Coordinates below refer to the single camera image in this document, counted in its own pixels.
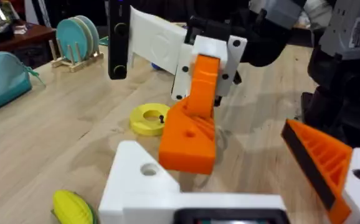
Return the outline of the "bare white left gripper left finger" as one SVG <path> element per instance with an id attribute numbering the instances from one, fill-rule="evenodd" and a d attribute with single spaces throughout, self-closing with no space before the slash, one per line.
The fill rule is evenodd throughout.
<path id="1" fill-rule="evenodd" d="M 172 223 L 177 181 L 136 141 L 119 143 L 98 214 L 101 223 Z"/>

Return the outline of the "white orange left gripper right finger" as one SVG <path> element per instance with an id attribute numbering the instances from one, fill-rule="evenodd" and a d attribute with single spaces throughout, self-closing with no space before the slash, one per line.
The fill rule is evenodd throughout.
<path id="1" fill-rule="evenodd" d="M 360 147 L 297 120 L 288 119 L 282 138 L 319 196 L 329 223 L 360 223 Z"/>

